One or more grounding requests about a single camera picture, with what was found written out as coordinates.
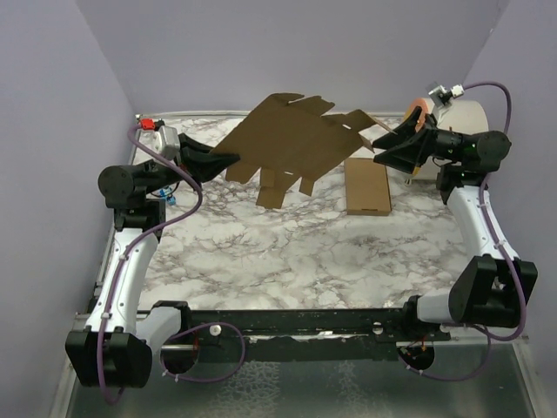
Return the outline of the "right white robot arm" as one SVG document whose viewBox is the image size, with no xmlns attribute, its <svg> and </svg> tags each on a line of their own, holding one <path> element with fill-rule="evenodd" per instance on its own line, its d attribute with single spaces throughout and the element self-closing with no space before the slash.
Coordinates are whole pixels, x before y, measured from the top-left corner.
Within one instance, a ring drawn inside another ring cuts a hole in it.
<svg viewBox="0 0 557 418">
<path fill-rule="evenodd" d="M 448 290 L 407 302 L 399 320 L 408 340 L 420 340 L 432 324 L 520 328 L 538 277 L 508 243 L 490 202 L 487 177 L 500 168 L 511 142 L 501 131 L 467 134 L 441 129 L 435 117 L 416 108 L 394 130 L 376 139 L 374 162 L 413 174 L 428 159 L 443 159 L 436 188 L 454 216 L 470 258 Z"/>
</svg>

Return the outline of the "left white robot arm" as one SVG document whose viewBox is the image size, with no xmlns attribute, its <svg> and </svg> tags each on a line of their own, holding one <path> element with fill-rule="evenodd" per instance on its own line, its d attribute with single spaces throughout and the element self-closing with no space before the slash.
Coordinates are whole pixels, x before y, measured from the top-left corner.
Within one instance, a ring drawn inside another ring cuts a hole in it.
<svg viewBox="0 0 557 418">
<path fill-rule="evenodd" d="M 204 336 L 218 329 L 216 341 L 236 342 L 245 359 L 240 330 L 226 322 L 195 323 L 185 301 L 161 300 L 143 319 L 138 302 L 145 276 L 163 231 L 192 216 L 203 202 L 203 183 L 239 162 L 235 152 L 216 153 L 172 128 L 153 132 L 152 146 L 140 141 L 144 130 L 132 128 L 129 139 L 148 159 L 136 165 L 111 165 L 101 171 L 98 188 L 113 211 L 112 255 L 100 294 L 88 319 L 70 331 L 65 351 L 79 383 L 110 391 L 142 388 L 159 361 L 175 381 L 191 381 Z"/>
</svg>

